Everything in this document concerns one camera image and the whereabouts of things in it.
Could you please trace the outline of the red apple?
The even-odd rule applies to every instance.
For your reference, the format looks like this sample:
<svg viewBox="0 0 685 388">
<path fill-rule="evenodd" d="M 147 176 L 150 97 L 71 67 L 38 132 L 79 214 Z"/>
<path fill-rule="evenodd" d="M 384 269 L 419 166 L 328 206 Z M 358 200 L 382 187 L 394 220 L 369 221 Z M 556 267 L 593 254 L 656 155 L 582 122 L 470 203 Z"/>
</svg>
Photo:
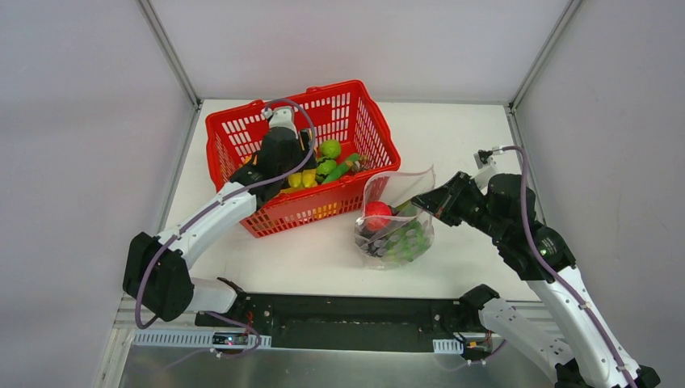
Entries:
<svg viewBox="0 0 685 388">
<path fill-rule="evenodd" d="M 382 201 L 368 202 L 364 207 L 364 226 L 371 232 L 384 229 L 393 215 L 392 208 Z"/>
</svg>

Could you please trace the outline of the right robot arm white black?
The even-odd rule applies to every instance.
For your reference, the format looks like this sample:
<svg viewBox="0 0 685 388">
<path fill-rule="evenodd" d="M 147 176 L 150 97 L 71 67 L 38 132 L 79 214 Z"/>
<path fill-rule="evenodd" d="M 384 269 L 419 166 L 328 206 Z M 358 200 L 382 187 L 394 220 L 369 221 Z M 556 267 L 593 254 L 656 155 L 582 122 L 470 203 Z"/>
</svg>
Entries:
<svg viewBox="0 0 685 388">
<path fill-rule="evenodd" d="M 491 238 L 504 263 L 539 297 L 563 338 L 539 332 L 485 286 L 465 294 L 462 327 L 497 332 L 545 371 L 556 387 L 656 387 L 657 371 L 635 361 L 588 293 L 561 235 L 536 220 L 526 174 L 493 175 L 482 190 L 460 171 L 411 203 L 448 226 L 465 223 Z"/>
</svg>

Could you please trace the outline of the red plastic shopping basket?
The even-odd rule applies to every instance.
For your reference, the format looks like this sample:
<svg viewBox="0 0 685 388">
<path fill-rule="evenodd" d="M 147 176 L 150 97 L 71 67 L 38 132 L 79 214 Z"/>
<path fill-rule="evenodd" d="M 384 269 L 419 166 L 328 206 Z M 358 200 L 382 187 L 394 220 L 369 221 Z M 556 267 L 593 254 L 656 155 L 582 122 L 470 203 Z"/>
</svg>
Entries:
<svg viewBox="0 0 685 388">
<path fill-rule="evenodd" d="M 291 99 L 308 113 L 317 131 L 313 166 L 305 169 L 316 170 L 321 158 L 319 145 L 329 139 L 338 140 L 342 146 L 341 155 L 335 159 L 337 164 L 357 153 L 369 157 L 370 169 L 358 174 L 350 171 L 331 183 L 322 183 L 324 178 L 317 176 L 318 185 L 314 188 L 279 194 L 241 222 L 256 238 L 361 208 L 367 181 L 376 173 L 396 171 L 401 165 L 389 126 L 361 81 L 312 86 Z M 262 100 L 255 100 L 206 118 L 208 169 L 216 188 L 221 188 L 260 150 L 268 130 L 263 116 L 265 105 Z"/>
</svg>

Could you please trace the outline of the dark purple grape bunch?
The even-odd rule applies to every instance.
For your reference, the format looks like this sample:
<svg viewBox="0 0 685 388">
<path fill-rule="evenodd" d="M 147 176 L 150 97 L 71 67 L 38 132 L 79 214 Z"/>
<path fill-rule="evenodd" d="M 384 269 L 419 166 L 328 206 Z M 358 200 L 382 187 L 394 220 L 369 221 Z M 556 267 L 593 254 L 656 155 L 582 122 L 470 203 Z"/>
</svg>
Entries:
<svg viewBox="0 0 685 388">
<path fill-rule="evenodd" d="M 362 254 L 380 258 L 389 250 L 390 236 L 394 233 L 388 226 L 371 230 L 366 222 L 358 219 L 355 223 L 355 244 Z"/>
</svg>

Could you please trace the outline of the green leafy vegetable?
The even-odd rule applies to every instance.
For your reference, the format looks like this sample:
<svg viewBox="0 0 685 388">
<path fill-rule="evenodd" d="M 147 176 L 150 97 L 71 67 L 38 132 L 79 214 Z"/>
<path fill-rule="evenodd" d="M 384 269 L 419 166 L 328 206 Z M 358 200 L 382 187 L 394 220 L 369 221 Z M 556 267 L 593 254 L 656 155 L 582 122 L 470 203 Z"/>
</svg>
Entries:
<svg viewBox="0 0 685 388">
<path fill-rule="evenodd" d="M 393 216 L 395 217 L 415 217 L 420 212 L 420 209 L 412 204 L 411 200 L 407 200 L 402 204 L 393 207 Z"/>
</svg>

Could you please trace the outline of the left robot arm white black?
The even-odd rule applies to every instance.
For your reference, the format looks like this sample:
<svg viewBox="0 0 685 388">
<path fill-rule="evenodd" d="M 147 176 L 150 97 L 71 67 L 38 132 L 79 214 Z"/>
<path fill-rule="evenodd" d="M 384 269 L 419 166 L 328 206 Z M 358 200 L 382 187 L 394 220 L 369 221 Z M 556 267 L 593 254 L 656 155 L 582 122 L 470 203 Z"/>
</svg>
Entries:
<svg viewBox="0 0 685 388">
<path fill-rule="evenodd" d="M 194 278 L 197 259 L 226 231 L 256 214 L 279 195 L 286 178 L 313 161 L 317 131 L 272 125 L 261 148 L 234 172 L 203 208 L 155 235 L 140 232 L 130 242 L 123 291 L 133 297 L 134 319 L 147 328 L 141 312 L 170 322 L 187 311 L 214 312 L 227 327 L 240 325 L 246 305 L 227 280 Z"/>
</svg>

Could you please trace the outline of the clear zip top bag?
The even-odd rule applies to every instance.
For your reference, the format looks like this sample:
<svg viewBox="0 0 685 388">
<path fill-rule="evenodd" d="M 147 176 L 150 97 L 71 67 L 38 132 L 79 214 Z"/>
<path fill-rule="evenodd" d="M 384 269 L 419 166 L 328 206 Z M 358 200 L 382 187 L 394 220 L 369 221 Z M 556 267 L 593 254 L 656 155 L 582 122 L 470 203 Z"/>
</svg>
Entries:
<svg viewBox="0 0 685 388">
<path fill-rule="evenodd" d="M 410 200 L 413 196 L 427 192 L 435 187 L 435 172 L 433 167 L 420 172 L 401 172 L 401 171 L 386 171 L 381 172 L 373 177 L 365 184 L 363 192 L 363 203 L 361 207 L 361 214 L 357 218 L 365 221 L 364 207 L 368 202 L 382 201 L 389 205 L 392 210 L 403 202 Z M 432 216 L 422 211 L 415 217 L 389 217 L 389 224 L 387 225 L 391 230 L 396 230 L 400 226 L 410 222 L 414 219 L 420 221 L 430 221 L 432 224 Z M 376 270 L 385 270 L 399 268 L 401 266 L 383 264 L 380 259 L 360 254 L 364 267 Z"/>
</svg>

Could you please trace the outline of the green lettuce head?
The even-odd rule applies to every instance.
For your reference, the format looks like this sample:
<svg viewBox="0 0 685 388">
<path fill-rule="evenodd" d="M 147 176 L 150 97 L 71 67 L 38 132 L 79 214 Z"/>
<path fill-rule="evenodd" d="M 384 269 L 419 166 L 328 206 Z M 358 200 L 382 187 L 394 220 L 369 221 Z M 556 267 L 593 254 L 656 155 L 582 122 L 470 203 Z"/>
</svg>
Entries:
<svg viewBox="0 0 685 388">
<path fill-rule="evenodd" d="M 383 264 L 401 266 L 415 261 L 433 243 L 430 221 L 414 219 L 371 243 L 369 253 Z"/>
</svg>

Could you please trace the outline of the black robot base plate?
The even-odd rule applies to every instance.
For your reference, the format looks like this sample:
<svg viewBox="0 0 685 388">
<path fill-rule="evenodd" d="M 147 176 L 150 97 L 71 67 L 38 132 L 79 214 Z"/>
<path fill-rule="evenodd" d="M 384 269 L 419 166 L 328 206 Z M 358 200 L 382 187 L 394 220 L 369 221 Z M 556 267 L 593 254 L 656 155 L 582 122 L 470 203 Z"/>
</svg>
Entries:
<svg viewBox="0 0 685 388">
<path fill-rule="evenodd" d="M 432 352 L 436 340 L 485 334 L 472 293 L 457 299 L 334 297 L 241 293 L 217 318 L 198 313 L 198 327 L 245 323 L 273 348 L 336 351 Z"/>
</svg>

